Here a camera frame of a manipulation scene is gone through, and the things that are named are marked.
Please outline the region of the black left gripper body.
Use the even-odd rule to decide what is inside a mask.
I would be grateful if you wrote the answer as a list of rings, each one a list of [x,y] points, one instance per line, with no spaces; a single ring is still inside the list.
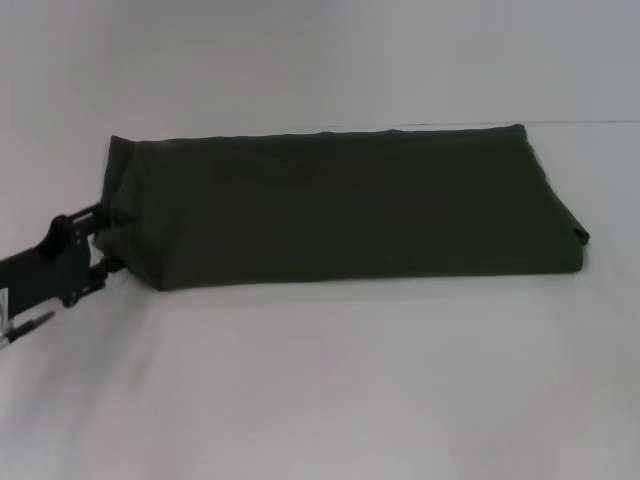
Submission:
[[[89,237],[100,227],[90,213],[54,218],[36,246],[1,261],[1,290],[10,306],[51,299],[65,306],[104,288],[104,271],[91,264]]]

